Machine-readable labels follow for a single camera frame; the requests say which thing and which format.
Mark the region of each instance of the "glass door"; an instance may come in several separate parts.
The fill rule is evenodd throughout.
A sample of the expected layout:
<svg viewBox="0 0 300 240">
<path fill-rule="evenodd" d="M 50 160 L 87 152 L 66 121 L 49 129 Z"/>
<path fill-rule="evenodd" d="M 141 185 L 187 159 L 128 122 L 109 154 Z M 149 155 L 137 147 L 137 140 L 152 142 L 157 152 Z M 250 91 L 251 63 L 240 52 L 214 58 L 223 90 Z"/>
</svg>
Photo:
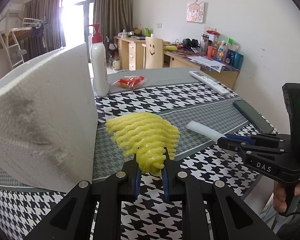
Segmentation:
<svg viewBox="0 0 300 240">
<path fill-rule="evenodd" d="M 90 62 L 89 35 L 93 33 L 94 0 L 60 0 L 62 7 L 62 24 L 65 32 L 66 46 L 87 44 L 87 56 Z"/>
</svg>

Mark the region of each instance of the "headphones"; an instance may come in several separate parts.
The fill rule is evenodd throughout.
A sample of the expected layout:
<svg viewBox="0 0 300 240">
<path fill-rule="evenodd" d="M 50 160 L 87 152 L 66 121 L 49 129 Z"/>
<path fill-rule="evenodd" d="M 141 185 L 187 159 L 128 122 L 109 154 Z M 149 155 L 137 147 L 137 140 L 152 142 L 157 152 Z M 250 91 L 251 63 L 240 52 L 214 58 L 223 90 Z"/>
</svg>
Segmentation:
<svg viewBox="0 0 300 240">
<path fill-rule="evenodd" d="M 182 46 L 184 48 L 197 48 L 199 47 L 199 42 L 195 39 L 193 39 L 192 41 L 190 39 L 184 39 L 182 41 Z"/>
</svg>

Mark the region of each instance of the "cartoon girl picture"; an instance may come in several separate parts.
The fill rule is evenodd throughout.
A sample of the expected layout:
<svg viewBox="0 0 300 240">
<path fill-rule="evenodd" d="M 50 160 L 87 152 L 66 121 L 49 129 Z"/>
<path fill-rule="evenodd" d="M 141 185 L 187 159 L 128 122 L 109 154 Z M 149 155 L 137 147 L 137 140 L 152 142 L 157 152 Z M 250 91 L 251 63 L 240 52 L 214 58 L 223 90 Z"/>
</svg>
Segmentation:
<svg viewBox="0 0 300 240">
<path fill-rule="evenodd" d="M 202 3 L 197 1 L 188 3 L 187 22 L 203 23 L 204 7 L 201 6 Z"/>
</svg>

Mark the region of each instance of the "white foam box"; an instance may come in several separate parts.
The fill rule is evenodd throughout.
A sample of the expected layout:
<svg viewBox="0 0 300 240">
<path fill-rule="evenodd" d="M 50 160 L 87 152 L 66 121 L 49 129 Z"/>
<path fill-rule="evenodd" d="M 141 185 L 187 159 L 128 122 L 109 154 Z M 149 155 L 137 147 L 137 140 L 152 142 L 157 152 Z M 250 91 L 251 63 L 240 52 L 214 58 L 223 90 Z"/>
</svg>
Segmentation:
<svg viewBox="0 0 300 240">
<path fill-rule="evenodd" d="M 69 192 L 91 181 L 97 125 L 86 44 L 0 80 L 0 167 L 24 184 Z"/>
</svg>

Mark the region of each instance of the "white plastic handle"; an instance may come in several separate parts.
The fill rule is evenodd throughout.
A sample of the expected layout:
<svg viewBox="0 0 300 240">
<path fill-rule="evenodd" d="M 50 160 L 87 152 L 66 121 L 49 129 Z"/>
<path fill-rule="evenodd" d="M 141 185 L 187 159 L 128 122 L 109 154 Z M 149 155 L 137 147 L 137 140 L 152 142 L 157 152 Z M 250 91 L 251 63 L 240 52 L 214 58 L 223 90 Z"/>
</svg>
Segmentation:
<svg viewBox="0 0 300 240">
<path fill-rule="evenodd" d="M 217 142 L 220 137 L 225 137 L 222 133 L 219 133 L 219 132 L 209 128 L 208 126 L 205 126 L 205 125 L 200 124 L 195 121 L 191 121 L 190 123 L 187 124 L 186 127 L 187 127 L 187 129 L 189 129 L 191 131 L 200 133 L 200 134 L 210 138 L 214 142 Z"/>
</svg>

